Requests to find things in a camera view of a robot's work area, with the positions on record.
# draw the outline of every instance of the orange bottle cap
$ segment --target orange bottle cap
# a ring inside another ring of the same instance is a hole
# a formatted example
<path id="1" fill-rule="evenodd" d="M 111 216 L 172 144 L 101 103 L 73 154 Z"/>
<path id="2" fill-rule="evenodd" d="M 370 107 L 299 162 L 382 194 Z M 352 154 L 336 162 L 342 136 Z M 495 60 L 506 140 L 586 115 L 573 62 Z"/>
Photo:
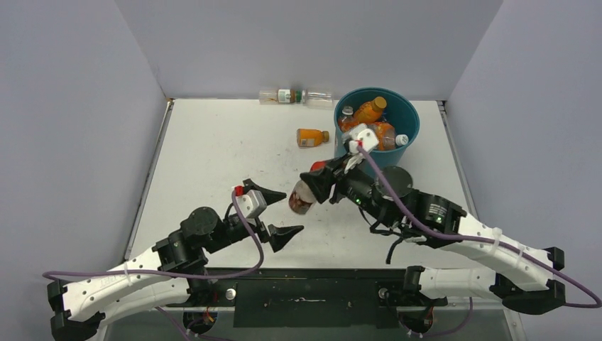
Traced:
<path id="1" fill-rule="evenodd" d="M 376 97 L 372 101 L 372 108 L 377 111 L 383 111 L 387 107 L 387 100 L 381 96 Z"/>

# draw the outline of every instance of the bottle cap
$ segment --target bottle cap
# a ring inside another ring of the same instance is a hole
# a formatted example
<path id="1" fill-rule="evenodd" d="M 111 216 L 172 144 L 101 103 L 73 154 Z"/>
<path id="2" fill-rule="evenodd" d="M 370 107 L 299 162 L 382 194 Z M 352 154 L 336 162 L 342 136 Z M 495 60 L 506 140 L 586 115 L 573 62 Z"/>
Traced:
<path id="1" fill-rule="evenodd" d="M 354 108 L 350 107 L 349 105 L 346 105 L 343 107 L 343 115 L 353 115 L 354 114 Z"/>
<path id="2" fill-rule="evenodd" d="M 397 135 L 395 137 L 395 144 L 398 146 L 405 146 L 408 142 L 410 142 L 410 138 L 408 138 L 406 134 Z"/>
<path id="3" fill-rule="evenodd" d="M 372 101 L 372 108 L 377 111 L 383 111 L 387 107 L 387 100 L 381 96 L 376 97 Z"/>

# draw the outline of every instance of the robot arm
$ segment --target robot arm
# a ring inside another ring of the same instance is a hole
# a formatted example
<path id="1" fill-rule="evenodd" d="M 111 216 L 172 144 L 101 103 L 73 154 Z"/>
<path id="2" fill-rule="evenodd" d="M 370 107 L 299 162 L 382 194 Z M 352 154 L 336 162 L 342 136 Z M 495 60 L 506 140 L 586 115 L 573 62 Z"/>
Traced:
<path id="1" fill-rule="evenodd" d="M 286 194 L 261 188 L 250 179 L 243 184 L 237 188 L 236 197 L 243 215 L 252 221 L 248 223 L 258 239 L 279 251 L 303 226 L 266 227 L 259 215 Z M 205 252 L 212 254 L 249 235 L 237 215 L 222 219 L 212 208 L 201 207 L 167 238 L 111 269 L 107 276 L 72 283 L 53 281 L 48 285 L 48 301 L 55 312 L 51 319 L 53 337 L 57 341 L 87 340 L 99 327 L 156 306 L 202 305 L 216 290 L 213 281 L 169 274 L 205 274 Z M 136 273 L 126 275 L 125 271 Z"/>
<path id="2" fill-rule="evenodd" d="M 336 204 L 348 198 L 361 212 L 367 212 L 376 219 L 377 223 L 371 226 L 372 233 L 396 234 L 405 241 L 461 254 L 485 266 L 477 269 L 410 267 L 405 278 L 407 288 L 404 290 L 431 299 L 446 296 L 490 298 L 502 301 L 509 309 L 531 315 L 543 314 L 564 305 L 564 284 L 555 281 L 550 271 L 524 257 L 529 255 L 551 268 L 561 270 L 564 268 L 564 252 L 561 249 L 535 249 L 522 245 L 503 235 L 501 229 L 487 227 L 445 198 L 413 188 L 412 177 L 402 168 L 386 167 L 383 174 L 395 194 L 429 229 L 448 235 L 489 238 L 496 242 L 487 244 L 439 239 L 413 227 L 379 179 L 374 180 L 357 166 L 363 161 L 357 146 L 371 151 L 376 146 L 372 136 L 373 132 L 364 126 L 352 129 L 344 136 L 349 151 L 345 156 L 326 161 L 319 170 L 300 174 L 316 201 L 323 203 L 329 199 L 331 204 Z M 376 229 L 380 224 L 388 229 Z M 500 242 L 516 247 L 520 254 L 499 247 Z"/>

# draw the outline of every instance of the white table surface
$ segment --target white table surface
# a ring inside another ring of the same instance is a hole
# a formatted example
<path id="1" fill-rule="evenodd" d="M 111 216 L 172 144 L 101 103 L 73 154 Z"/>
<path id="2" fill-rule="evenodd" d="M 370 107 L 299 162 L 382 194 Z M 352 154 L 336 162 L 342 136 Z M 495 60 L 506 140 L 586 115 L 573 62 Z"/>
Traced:
<path id="1" fill-rule="evenodd" d="M 441 195 L 462 207 L 466 198 L 452 150 L 434 101 L 412 102 L 420 116 L 420 132 L 400 166 L 416 188 Z M 334 143 L 299 149 L 298 128 L 328 130 L 334 137 L 332 111 L 302 105 L 260 105 L 251 99 L 176 99 L 163 147 L 150 184 L 146 206 L 133 243 L 132 256 L 178 229 L 197 207 L 213 207 L 220 216 L 231 187 L 246 178 L 290 194 L 315 161 L 332 158 Z M 261 215 L 267 224 L 303 224 L 305 230 L 277 254 L 264 244 L 263 267 L 391 269 L 411 265 L 439 268 L 475 267 L 477 263 L 445 251 L 402 243 L 392 264 L 385 265 L 394 236 L 368 232 L 355 205 L 315 205 L 305 216 L 288 201 L 271 205 Z M 258 259 L 251 238 L 208 254 L 208 267 L 250 267 Z"/>

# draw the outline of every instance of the screw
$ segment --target screw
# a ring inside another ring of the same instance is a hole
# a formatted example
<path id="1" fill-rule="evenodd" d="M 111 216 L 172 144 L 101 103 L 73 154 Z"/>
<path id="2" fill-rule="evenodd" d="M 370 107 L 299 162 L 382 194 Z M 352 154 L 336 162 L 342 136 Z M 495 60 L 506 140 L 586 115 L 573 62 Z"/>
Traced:
<path id="1" fill-rule="evenodd" d="M 380 298 L 381 298 L 381 299 L 383 299 L 383 300 L 385 299 L 385 297 L 386 297 L 385 295 L 386 295 L 386 294 L 387 294 L 387 288 L 381 288 L 381 289 L 378 291 L 378 297 L 380 297 Z"/>
<path id="2" fill-rule="evenodd" d="M 226 299 L 232 301 L 236 297 L 236 290 L 230 288 L 226 290 Z"/>

